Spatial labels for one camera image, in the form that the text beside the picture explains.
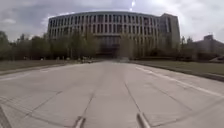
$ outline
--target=white lane marking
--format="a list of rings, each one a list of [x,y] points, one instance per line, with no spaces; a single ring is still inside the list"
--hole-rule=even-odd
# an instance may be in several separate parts
[[[190,88],[194,88],[194,89],[196,89],[196,90],[198,90],[198,91],[201,91],[201,92],[204,92],[204,93],[213,95],[213,96],[217,96],[217,97],[220,97],[220,98],[224,98],[224,95],[222,95],[222,94],[220,94],[220,93],[213,92],[213,91],[210,91],[210,90],[207,90],[207,89],[204,89],[204,88],[200,88],[200,87],[197,87],[197,86],[194,86],[194,85],[191,85],[191,84],[182,82],[182,81],[180,81],[180,80],[171,78],[171,77],[169,77],[169,76],[165,76],[165,75],[162,75],[162,74],[159,74],[159,73],[155,73],[155,72],[153,72],[153,71],[146,70],[146,69],[144,69],[144,68],[140,68],[140,67],[136,67],[136,69],[141,70],[141,71],[143,71],[143,72],[146,72],[146,73],[148,73],[148,74],[153,74],[153,75],[158,76],[158,77],[163,78],[163,79],[167,79],[167,80],[170,80],[170,81],[178,82],[178,83],[184,85],[184,86],[183,86],[184,88],[190,87]]]
[[[17,75],[17,76],[14,76],[14,77],[2,78],[2,79],[0,79],[0,81],[8,81],[8,80],[19,79],[19,78],[22,78],[22,77],[26,77],[28,75],[30,75],[30,73],[25,73],[25,74],[22,74],[22,75]]]

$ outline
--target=ground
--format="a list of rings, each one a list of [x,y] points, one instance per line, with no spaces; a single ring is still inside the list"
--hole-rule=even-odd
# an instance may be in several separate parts
[[[224,83],[113,61],[0,76],[0,104],[13,128],[223,128]]]

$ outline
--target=green tree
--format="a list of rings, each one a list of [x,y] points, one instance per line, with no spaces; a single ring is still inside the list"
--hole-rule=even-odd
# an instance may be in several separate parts
[[[11,47],[9,45],[8,37],[5,32],[0,31],[0,60],[9,59]]]
[[[31,59],[31,41],[28,35],[22,34],[16,41],[16,58],[17,59]]]
[[[75,30],[69,40],[70,57],[74,58],[75,56],[76,58],[81,58],[85,43],[83,35],[79,31]]]
[[[133,41],[128,37],[128,35],[121,36],[118,55],[119,57],[127,57],[130,59],[134,57]]]
[[[51,51],[54,58],[65,58],[68,56],[69,39],[67,37],[60,37],[51,41]]]
[[[83,48],[85,54],[89,57],[93,57],[98,53],[99,42],[92,33],[87,32]]]
[[[49,56],[50,45],[43,37],[35,36],[32,38],[31,42],[31,53],[33,59],[46,58]]]

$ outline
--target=cloud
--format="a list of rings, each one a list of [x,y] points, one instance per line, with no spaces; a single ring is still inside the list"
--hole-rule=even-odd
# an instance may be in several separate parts
[[[222,0],[7,0],[0,5],[0,26],[13,40],[21,33],[46,32],[51,16],[93,10],[171,13],[179,17],[181,35],[199,40],[212,33],[224,42]]]

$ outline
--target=building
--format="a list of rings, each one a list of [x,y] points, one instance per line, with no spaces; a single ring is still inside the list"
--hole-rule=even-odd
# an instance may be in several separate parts
[[[224,55],[224,43],[213,38],[213,35],[207,35],[203,40],[188,43],[188,48],[196,53]]]
[[[101,44],[101,52],[114,54],[122,35],[127,35],[142,57],[152,49],[169,51],[180,42],[177,16],[154,16],[142,13],[107,11],[84,12],[49,19],[49,39],[71,35],[74,30],[91,32]]]

